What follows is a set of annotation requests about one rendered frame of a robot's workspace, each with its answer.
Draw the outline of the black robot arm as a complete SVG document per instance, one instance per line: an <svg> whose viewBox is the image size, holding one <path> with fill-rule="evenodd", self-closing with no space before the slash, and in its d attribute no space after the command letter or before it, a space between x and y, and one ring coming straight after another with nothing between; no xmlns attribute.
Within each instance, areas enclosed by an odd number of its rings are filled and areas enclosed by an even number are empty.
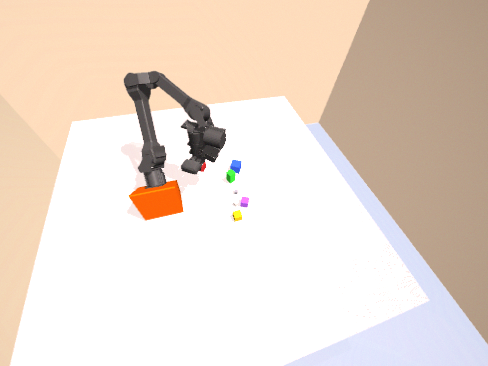
<svg viewBox="0 0 488 366"><path fill-rule="evenodd" d="M190 143L201 144L205 142L205 148L199 150L199 159L204 157L212 163L216 161L226 142L226 129L214 126L210 116L210 108L206 104L185 94L163 73L155 70L127 73L124 77L124 87L134 102L144 141L142 161L138 169L140 173L144 173L145 189L163 186L167 183L165 174L160 169L164 168L167 154L165 146L160 145L157 141L149 103L151 90L158 87L177 101L185 113L196 121L186 119L180 128L187 130Z"/></svg>

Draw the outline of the small yellow block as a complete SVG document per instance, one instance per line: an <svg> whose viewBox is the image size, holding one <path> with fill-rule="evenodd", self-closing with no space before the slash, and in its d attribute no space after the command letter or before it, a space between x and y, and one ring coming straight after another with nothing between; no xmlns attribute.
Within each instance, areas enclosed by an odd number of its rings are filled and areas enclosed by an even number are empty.
<svg viewBox="0 0 488 366"><path fill-rule="evenodd" d="M240 210L237 210L237 211L234 211L233 212L233 218L234 218L234 221L239 221L239 220L242 220L242 214L240 212Z"/></svg>

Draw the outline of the blue block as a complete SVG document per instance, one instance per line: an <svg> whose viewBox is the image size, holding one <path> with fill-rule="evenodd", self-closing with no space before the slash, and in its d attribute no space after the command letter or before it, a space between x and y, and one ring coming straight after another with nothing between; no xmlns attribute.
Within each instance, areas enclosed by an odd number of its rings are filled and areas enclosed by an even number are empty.
<svg viewBox="0 0 488 366"><path fill-rule="evenodd" d="M232 160L230 169L232 169L235 173L238 173L239 174L240 169L241 169L241 161Z"/></svg>

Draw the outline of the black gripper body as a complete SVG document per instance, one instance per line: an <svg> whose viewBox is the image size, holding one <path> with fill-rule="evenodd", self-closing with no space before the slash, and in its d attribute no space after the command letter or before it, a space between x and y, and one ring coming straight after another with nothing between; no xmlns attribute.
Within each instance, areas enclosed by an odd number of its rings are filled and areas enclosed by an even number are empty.
<svg viewBox="0 0 488 366"><path fill-rule="evenodd" d="M204 149L206 144L205 142L201 144L192 144L189 141L187 142L187 146L190 146L189 154L192 154L191 160L185 159L184 162L181 164L181 170L190 174L196 175L201 167L202 159L199 159L199 150Z"/></svg>

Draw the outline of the purple block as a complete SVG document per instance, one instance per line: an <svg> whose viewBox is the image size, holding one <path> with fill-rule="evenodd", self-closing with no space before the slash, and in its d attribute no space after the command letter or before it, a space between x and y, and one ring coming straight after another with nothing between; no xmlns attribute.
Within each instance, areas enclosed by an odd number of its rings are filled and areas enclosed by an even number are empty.
<svg viewBox="0 0 488 366"><path fill-rule="evenodd" d="M249 202L249 198L248 198L248 197L243 197L243 196L242 196L240 206L241 206L241 207L246 207L246 208L247 208L247 207L248 207L248 202Z"/></svg>

